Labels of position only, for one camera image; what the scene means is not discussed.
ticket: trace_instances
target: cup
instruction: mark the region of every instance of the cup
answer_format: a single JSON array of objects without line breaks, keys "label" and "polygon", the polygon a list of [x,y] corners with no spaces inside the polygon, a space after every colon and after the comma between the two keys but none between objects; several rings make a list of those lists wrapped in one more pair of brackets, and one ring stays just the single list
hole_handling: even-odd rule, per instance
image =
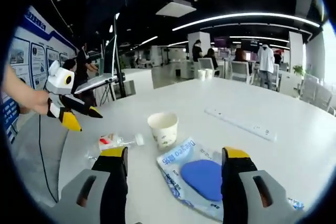
[{"label": "cup", "polygon": [[152,114],[147,119],[159,149],[164,149],[176,142],[178,120],[176,114],[164,112]]},{"label": "cup", "polygon": [[198,72],[198,80],[204,81],[206,75],[205,70],[200,69],[197,72]]},{"label": "cup", "polygon": [[214,73],[214,70],[210,68],[205,69],[205,78],[212,79],[213,73]]}]

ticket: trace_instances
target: bulletin board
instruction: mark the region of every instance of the bulletin board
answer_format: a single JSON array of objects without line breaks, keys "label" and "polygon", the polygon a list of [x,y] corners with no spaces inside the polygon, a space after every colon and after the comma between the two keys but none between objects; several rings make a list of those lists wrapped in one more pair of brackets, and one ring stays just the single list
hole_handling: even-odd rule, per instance
[{"label": "bulletin board", "polygon": [[[75,57],[77,48],[54,30],[31,6],[16,29],[8,50],[8,63],[27,85],[42,90],[48,68],[54,60],[63,64]],[[2,110],[5,129],[10,142],[14,140],[11,128],[19,117],[17,102],[2,92]]]}]

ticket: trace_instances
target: black ceiling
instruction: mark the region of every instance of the black ceiling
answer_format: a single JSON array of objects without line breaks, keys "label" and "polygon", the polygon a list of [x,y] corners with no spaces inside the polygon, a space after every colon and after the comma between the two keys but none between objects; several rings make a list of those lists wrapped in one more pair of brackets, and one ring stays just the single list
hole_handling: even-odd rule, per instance
[{"label": "black ceiling", "polygon": [[[186,27],[178,31],[172,31],[173,28],[184,25],[193,21],[213,16],[242,13],[242,12],[269,12],[281,13],[293,16],[300,16],[316,23],[322,23],[321,16],[317,11],[315,0],[184,0],[189,1],[197,9],[195,12],[182,16],[180,18],[164,17],[155,15],[163,6],[171,0],[98,0],[107,7],[95,7],[92,5],[93,0],[54,0],[55,5],[62,14],[68,25],[71,25],[73,34],[61,21],[52,7],[50,0],[36,0],[33,5],[37,10],[53,25],[57,30],[65,33],[66,36],[73,40],[87,40],[86,34],[88,23],[92,22],[88,13],[97,14],[99,22],[94,23],[95,30],[99,35],[94,35],[92,29],[89,37],[92,44],[96,44],[100,39],[110,39],[112,35],[108,32],[112,24],[112,17],[116,12],[120,12],[117,20],[118,44],[128,42],[129,50],[134,45],[158,36],[158,39],[149,42],[150,45],[168,45],[171,43],[184,41],[188,33],[199,31],[204,27],[212,27],[216,25],[229,23],[273,23],[296,27],[307,30],[311,33],[318,32],[318,28],[295,22],[289,19],[270,18],[270,17],[240,17],[215,20],[191,27]],[[273,26],[249,25],[249,26],[223,26],[217,28],[208,28],[203,30],[214,36],[262,36],[280,39],[288,39],[288,29]],[[302,33],[304,40],[309,35]],[[286,43],[277,42],[278,45],[286,45]]]}]

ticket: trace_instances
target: blue sponge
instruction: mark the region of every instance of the blue sponge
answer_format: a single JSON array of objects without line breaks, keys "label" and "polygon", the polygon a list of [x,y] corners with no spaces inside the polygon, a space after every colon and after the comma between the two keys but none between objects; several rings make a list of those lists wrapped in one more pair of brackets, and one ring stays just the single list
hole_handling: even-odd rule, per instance
[{"label": "blue sponge", "polygon": [[211,160],[197,160],[181,167],[184,181],[204,198],[221,201],[222,167]]}]

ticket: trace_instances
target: power strip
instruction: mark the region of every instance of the power strip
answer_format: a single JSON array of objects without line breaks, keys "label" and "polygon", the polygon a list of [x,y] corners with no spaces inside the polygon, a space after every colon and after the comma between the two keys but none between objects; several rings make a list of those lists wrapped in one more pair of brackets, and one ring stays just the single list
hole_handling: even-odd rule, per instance
[{"label": "power strip", "polygon": [[259,124],[247,124],[238,122],[232,118],[228,118],[224,115],[224,113],[221,110],[217,109],[206,109],[205,113],[212,115],[224,122],[228,122],[234,126],[237,126],[245,131],[248,131],[249,133],[255,134],[257,136],[260,136],[266,140],[269,140],[271,142],[275,142],[277,140],[277,133],[273,132],[270,129],[267,129],[265,127],[260,126]]}]

